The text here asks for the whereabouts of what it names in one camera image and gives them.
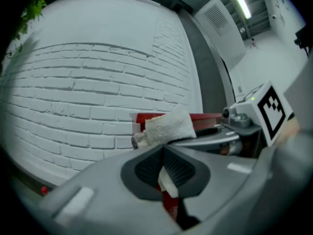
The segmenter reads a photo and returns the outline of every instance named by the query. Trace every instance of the metal bar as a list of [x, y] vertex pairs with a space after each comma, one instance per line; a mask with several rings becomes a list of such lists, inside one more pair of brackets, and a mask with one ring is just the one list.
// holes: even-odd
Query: metal bar
[[259, 4], [259, 3], [265, 3], [265, 1], [264, 0], [257, 0], [257, 1], [254, 1], [254, 2], [252, 2], [252, 3], [249, 3], [249, 6], [255, 6], [255, 5], [257, 5], [257, 4]]
[[259, 32], [267, 31], [267, 30], [269, 30], [269, 29], [271, 29], [271, 26], [270, 26], [270, 27], [267, 27], [267, 28], [265, 28], [265, 29], [263, 29], [263, 30], [253, 30], [252, 32], [253, 32], [253, 33], [259, 33]]
[[246, 24], [246, 19], [244, 18], [242, 11], [239, 11], [239, 9], [238, 9], [238, 7], [237, 7], [237, 5], [236, 5], [236, 4], [237, 4], [237, 1], [235, 1], [235, 0], [230, 0], [230, 3], [228, 3], [228, 4], [233, 4], [233, 5], [234, 5], [235, 10], [236, 10], [236, 13], [239, 15], [240, 21], [241, 21], [241, 23], [243, 24], [243, 26], [244, 26], [245, 29], [246, 29], [246, 36], [250, 39], [250, 38], [251, 38], [251, 33], [250, 33], [250, 31], [249, 31], [249, 27], [248, 27], [248, 25]]
[[247, 25], [253, 25], [253, 24], [255, 24], [255, 23], [257, 23], [257, 22], [259, 22], [259, 21], [261, 21], [261, 20], [263, 20], [263, 19], [265, 19], [265, 18], [268, 18], [268, 15], [266, 15], [266, 16], [264, 16], [264, 17], [261, 17], [261, 18], [259, 18], [259, 19], [257, 19], [257, 20], [255, 20], [254, 22], [249, 22]]
[[263, 23], [259, 23], [259, 24], [257, 24], [256, 26], [251, 27], [250, 29], [253, 29], [253, 28], [255, 28], [255, 27], [258, 27], [258, 26], [260, 26], [260, 25], [262, 25], [262, 24], [264, 24], [264, 23], [269, 23], [269, 21], [264, 21]]

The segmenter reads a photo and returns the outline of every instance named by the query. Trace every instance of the leaf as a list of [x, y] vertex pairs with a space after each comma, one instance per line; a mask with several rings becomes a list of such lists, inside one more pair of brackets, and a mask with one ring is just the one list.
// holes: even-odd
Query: leaf
[[20, 33], [26, 34], [26, 33], [27, 33], [27, 27], [28, 27], [28, 25], [25, 23], [25, 24], [21, 27]]
[[23, 45], [21, 44], [20, 47], [19, 47], [19, 53], [21, 53], [22, 48], [23, 48]]

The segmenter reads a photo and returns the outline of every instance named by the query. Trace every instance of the white cloth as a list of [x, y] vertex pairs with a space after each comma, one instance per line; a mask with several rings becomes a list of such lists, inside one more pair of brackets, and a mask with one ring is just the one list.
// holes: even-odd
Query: white cloth
[[[145, 128], [145, 131], [134, 135], [138, 148], [196, 137], [190, 115], [182, 109], [147, 120]], [[159, 173], [158, 183], [162, 191], [166, 190], [172, 198], [178, 197], [178, 190], [164, 167]]]

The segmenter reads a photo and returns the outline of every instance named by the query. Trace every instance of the brick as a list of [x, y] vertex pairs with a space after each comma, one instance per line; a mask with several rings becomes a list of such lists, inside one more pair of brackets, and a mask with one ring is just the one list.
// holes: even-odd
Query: brick
[[73, 118], [89, 119], [90, 106], [70, 104], [68, 106], [68, 116]]
[[35, 97], [37, 91], [35, 88], [13, 88], [12, 95], [19, 95], [24, 97]]
[[124, 65], [121, 63], [102, 61], [102, 68], [109, 71], [122, 72], [124, 70]]
[[36, 89], [35, 95], [37, 99], [45, 99], [49, 101], [60, 101], [64, 92], [59, 90]]
[[51, 104], [51, 113], [54, 115], [67, 116], [68, 104], [53, 102]]
[[53, 162], [62, 167], [70, 167], [69, 158], [53, 154]]
[[163, 62], [155, 57], [148, 57], [147, 60], [153, 64], [162, 66]]
[[103, 152], [90, 148], [79, 148], [69, 145], [61, 145], [63, 156], [82, 160], [98, 161], [103, 159]]
[[144, 68], [133, 65], [125, 65], [125, 73], [144, 76], [146, 74], [146, 70]]
[[40, 136], [42, 138], [50, 139], [50, 128], [45, 127], [43, 125], [38, 125], [36, 134], [37, 136]]
[[147, 55], [144, 55], [144, 54], [141, 54], [141, 53], [138, 53], [138, 52], [131, 52], [129, 55], [131, 57], [139, 58], [139, 59], [142, 59], [142, 60], [145, 60], [147, 58]]
[[128, 55], [131, 51], [128, 49], [122, 49], [122, 48], [116, 48], [116, 47], [110, 47], [111, 53], [116, 53], [120, 55]]
[[158, 58], [164, 62], [170, 63], [172, 65], [177, 65], [177, 62], [167, 56], [164, 55], [159, 55]]
[[91, 48], [93, 48], [92, 45], [78, 44], [75, 50], [91, 50]]
[[66, 143], [67, 142], [67, 133], [58, 129], [50, 129], [50, 138], [53, 141]]
[[73, 78], [89, 78], [96, 80], [110, 81], [113, 72], [104, 71], [104, 70], [88, 70], [88, 69], [79, 69], [73, 70], [71, 77]]
[[39, 148], [55, 153], [60, 154], [60, 145], [54, 141], [47, 140], [44, 138], [36, 137], [34, 138], [34, 145], [38, 146]]
[[67, 44], [63, 45], [62, 51], [64, 50], [74, 50], [76, 48], [77, 44]]
[[53, 154], [52, 153], [50, 153], [48, 151], [44, 151], [44, 150], [24, 141], [22, 139], [19, 139], [19, 138], [18, 138], [17, 142], [20, 144], [21, 147], [23, 147], [23, 149], [25, 149], [26, 151], [35, 155], [36, 157], [53, 163], [53, 158], [52, 158]]
[[38, 78], [43, 87], [48, 89], [70, 90], [73, 88], [74, 80], [65, 78]]
[[162, 101], [164, 97], [164, 92], [145, 88], [144, 97]]
[[38, 49], [38, 50], [34, 51], [33, 53], [35, 55], [41, 55], [41, 54], [49, 53], [51, 50], [52, 50], [52, 47], [46, 47], [46, 48]]
[[17, 115], [20, 118], [24, 118], [26, 120], [29, 120], [29, 121], [32, 121], [33, 116], [34, 116], [34, 112], [32, 110], [25, 109], [25, 108], [15, 106], [15, 105], [11, 105], [10, 113]]
[[89, 135], [91, 148], [114, 148], [114, 137], [104, 135]]
[[27, 132], [21, 128], [14, 128], [12, 132], [10, 133], [15, 133], [15, 135], [17, 135], [18, 137], [20, 137], [21, 139], [29, 142], [29, 143], [34, 143], [34, 138], [36, 137], [35, 135], [31, 134], [30, 132]]
[[65, 118], [64, 120], [59, 121], [59, 128], [74, 132], [100, 134], [102, 124], [96, 120]]
[[120, 85], [119, 92], [121, 95], [127, 96], [143, 96], [143, 88], [139, 86], [132, 86], [132, 85]]
[[142, 98], [133, 98], [127, 96], [107, 96], [106, 106], [123, 107], [123, 108], [133, 108], [133, 109], [143, 109], [143, 110], [153, 110], [154, 103], [150, 100]]
[[85, 134], [74, 133], [74, 132], [66, 132], [66, 140], [68, 144], [80, 146], [80, 147], [88, 147], [88, 136]]
[[94, 45], [92, 46], [91, 50], [97, 50], [97, 51], [109, 51], [110, 47], [109, 46], [104, 46], [104, 45]]
[[61, 101], [75, 104], [102, 105], [105, 96], [88, 92], [63, 92]]
[[95, 92], [116, 94], [118, 93], [118, 88], [119, 88], [119, 85], [116, 83], [95, 81], [95, 84], [94, 84]]
[[58, 119], [54, 115], [35, 112], [33, 121], [37, 124], [42, 124], [48, 127], [57, 128]]
[[103, 124], [103, 134], [107, 135], [131, 135], [139, 132], [140, 126], [130, 122], [105, 122]]
[[130, 117], [131, 113], [138, 113], [136, 109], [116, 109], [116, 120], [117, 121], [132, 121]]
[[161, 50], [159, 47], [153, 47], [152, 50], [153, 50], [154, 52], [156, 52], [157, 54], [163, 54], [163, 53], [164, 53], [164, 51]]
[[146, 68], [147, 63], [148, 63], [146, 60], [141, 60], [141, 59], [133, 58], [130, 56], [119, 56], [118, 61], [120, 63], [136, 65], [136, 66], [143, 67], [143, 68]]
[[149, 71], [147, 70], [146, 77], [155, 81], [160, 81], [160, 82], [163, 82], [164, 80], [164, 76], [162, 74], [151, 71], [151, 70]]
[[74, 84], [75, 91], [92, 92], [94, 89], [94, 81], [89, 79], [77, 79]]
[[80, 52], [79, 51], [61, 51], [60, 54], [63, 58], [78, 58]]
[[78, 171], [78, 170], [74, 170], [74, 169], [71, 169], [71, 168], [65, 168], [65, 173], [69, 177], [74, 177], [79, 172], [80, 171]]
[[115, 138], [116, 148], [132, 148], [132, 137], [116, 137]]
[[116, 73], [112, 75], [112, 81], [123, 83], [123, 84], [148, 87], [148, 88], [155, 88], [157, 86], [157, 83], [155, 83], [154, 81], [149, 81], [143, 77], [132, 76], [132, 75], [127, 75], [123, 73], [122, 74]]
[[156, 104], [156, 110], [157, 111], [163, 111], [163, 112], [170, 112], [173, 110], [173, 108], [176, 106], [176, 104], [171, 104], [167, 102], [157, 102]]
[[85, 59], [83, 61], [82, 67], [84, 69], [102, 68], [103, 62], [97, 59]]
[[164, 92], [170, 92], [181, 96], [185, 95], [185, 90], [169, 84], [162, 84], [162, 86], [160, 86], [160, 89], [162, 89]]
[[117, 61], [118, 55], [108, 52], [97, 52], [97, 57], [100, 60]]
[[67, 58], [67, 59], [54, 59], [49, 60], [47, 63], [41, 64], [42, 67], [61, 67], [61, 68], [80, 68], [82, 66], [82, 59]]
[[173, 103], [178, 103], [180, 101], [180, 96], [172, 93], [165, 93], [164, 94], [164, 100], [167, 102], [173, 102]]
[[90, 118], [98, 120], [114, 120], [115, 109], [92, 106], [90, 111]]
[[18, 105], [20, 107], [29, 108], [33, 99], [21, 96], [11, 96], [9, 97], [9, 103]]
[[167, 83], [167, 84], [170, 84], [170, 85], [174, 85], [174, 86], [182, 86], [182, 82], [181, 81], [179, 81], [179, 80], [177, 80], [175, 78], [169, 77], [169, 76], [164, 76], [163, 82]]
[[107, 158], [110, 158], [110, 157], [113, 157], [113, 156], [117, 156], [117, 155], [121, 155], [121, 154], [124, 154], [126, 152], [133, 151], [133, 150], [134, 149], [105, 150], [105, 151], [103, 151], [104, 152], [104, 158], [107, 159]]
[[52, 69], [40, 70], [39, 74], [42, 77], [64, 77], [65, 78], [65, 77], [69, 77], [71, 71], [72, 71], [71, 68], [52, 68]]
[[71, 163], [73, 169], [83, 170], [83, 169], [87, 168], [89, 165], [91, 165], [93, 162], [78, 160], [78, 159], [70, 159], [70, 163]]

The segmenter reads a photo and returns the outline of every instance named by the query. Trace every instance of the air vent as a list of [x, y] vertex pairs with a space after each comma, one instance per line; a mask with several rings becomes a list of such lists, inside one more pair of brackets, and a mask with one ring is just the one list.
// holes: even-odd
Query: air vent
[[223, 27], [228, 23], [227, 19], [221, 13], [217, 6], [213, 6], [206, 13], [205, 16], [211, 21], [211, 23], [217, 28]]
[[223, 36], [231, 30], [228, 20], [218, 6], [213, 5], [204, 13], [204, 16], [209, 20], [212, 26], [215, 27], [220, 36]]

